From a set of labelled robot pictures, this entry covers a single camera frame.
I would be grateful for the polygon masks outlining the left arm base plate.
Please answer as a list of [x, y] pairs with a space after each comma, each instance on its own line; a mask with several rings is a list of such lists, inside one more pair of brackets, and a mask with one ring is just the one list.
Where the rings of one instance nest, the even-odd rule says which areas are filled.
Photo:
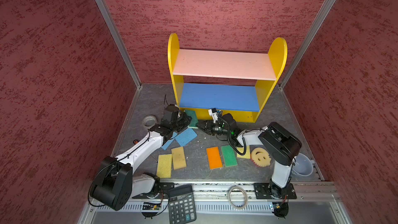
[[149, 193], [139, 194], [131, 197], [132, 199], [160, 199], [162, 193], [168, 193], [171, 189], [175, 188], [175, 183], [160, 182], [155, 183], [154, 189]]

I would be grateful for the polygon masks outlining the orange sponge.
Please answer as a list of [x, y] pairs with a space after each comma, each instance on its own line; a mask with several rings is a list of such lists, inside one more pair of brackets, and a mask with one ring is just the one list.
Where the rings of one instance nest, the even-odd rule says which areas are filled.
[[209, 168], [211, 170], [223, 167], [218, 147], [209, 147], [206, 149], [206, 153], [207, 153]]

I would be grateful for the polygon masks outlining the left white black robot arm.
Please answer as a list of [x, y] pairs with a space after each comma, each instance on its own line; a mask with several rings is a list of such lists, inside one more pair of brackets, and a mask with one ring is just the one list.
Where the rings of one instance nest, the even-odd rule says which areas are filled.
[[171, 140], [174, 133], [184, 131], [191, 121], [192, 118], [176, 105], [167, 106], [161, 122], [149, 128], [137, 144], [116, 157], [107, 156], [102, 160], [88, 191], [89, 204], [118, 211], [132, 197], [160, 194], [159, 177], [151, 173], [135, 176], [134, 173], [154, 151]]

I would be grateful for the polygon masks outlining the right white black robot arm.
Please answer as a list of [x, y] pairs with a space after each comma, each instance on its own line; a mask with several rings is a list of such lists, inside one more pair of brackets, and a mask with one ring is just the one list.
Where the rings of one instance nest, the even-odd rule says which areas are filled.
[[224, 136], [235, 155], [243, 156], [249, 152], [249, 146], [255, 145], [265, 150], [254, 151], [250, 155], [252, 162], [262, 167], [265, 159], [274, 161], [274, 170], [270, 179], [267, 195], [274, 199], [287, 198], [293, 163], [302, 147], [301, 141], [276, 122], [252, 130], [240, 129], [231, 114], [220, 112], [212, 114], [212, 120], [200, 120], [196, 127], [208, 135]]

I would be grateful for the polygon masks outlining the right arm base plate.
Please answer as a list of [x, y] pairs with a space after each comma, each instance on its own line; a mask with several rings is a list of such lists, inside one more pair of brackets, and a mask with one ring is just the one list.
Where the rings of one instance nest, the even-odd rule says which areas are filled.
[[256, 199], [266, 200], [296, 200], [297, 195], [295, 188], [291, 183], [288, 183], [286, 187], [280, 188], [274, 183], [254, 183], [254, 192]]

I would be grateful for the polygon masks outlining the dark green scouring sponge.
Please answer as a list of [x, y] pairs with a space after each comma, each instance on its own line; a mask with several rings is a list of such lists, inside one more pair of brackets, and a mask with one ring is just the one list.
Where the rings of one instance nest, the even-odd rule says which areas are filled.
[[193, 110], [185, 110], [184, 111], [188, 117], [191, 117], [191, 121], [188, 125], [189, 128], [197, 129], [197, 124], [199, 123], [196, 112]]

